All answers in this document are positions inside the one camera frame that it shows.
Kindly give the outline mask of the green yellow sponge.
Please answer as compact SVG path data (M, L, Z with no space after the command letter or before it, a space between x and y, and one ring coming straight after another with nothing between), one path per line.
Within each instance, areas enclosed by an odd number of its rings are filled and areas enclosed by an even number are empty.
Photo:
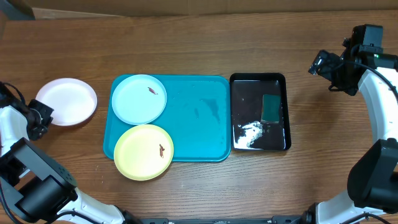
M278 123L280 120L280 96L279 95L263 95L262 97L262 123Z

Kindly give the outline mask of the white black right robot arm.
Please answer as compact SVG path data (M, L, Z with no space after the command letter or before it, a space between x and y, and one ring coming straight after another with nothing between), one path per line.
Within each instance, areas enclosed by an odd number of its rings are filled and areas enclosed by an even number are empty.
M325 50L309 68L331 82L330 90L360 92L371 122L373 145L349 172L346 190L314 203L299 223L358 223L397 213L397 56L368 47L337 56Z

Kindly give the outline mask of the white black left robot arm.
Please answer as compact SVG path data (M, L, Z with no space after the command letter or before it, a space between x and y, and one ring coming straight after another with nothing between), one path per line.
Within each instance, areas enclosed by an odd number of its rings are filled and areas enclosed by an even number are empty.
M52 109L1 96L1 203L14 223L140 223L84 194L73 176L32 143L46 133Z

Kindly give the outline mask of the pink plate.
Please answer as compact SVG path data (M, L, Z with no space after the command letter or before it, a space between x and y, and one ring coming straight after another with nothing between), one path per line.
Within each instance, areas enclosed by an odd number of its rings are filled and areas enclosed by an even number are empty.
M98 99L89 84L75 78L59 78L48 82L35 99L53 109L52 124L74 126L89 119Z

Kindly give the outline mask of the light blue plate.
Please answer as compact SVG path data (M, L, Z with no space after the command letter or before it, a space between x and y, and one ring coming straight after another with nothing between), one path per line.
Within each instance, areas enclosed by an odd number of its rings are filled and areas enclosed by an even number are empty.
M131 125L147 124L157 119L167 104L167 92L161 81L138 74L124 79L114 89L111 106L115 115Z

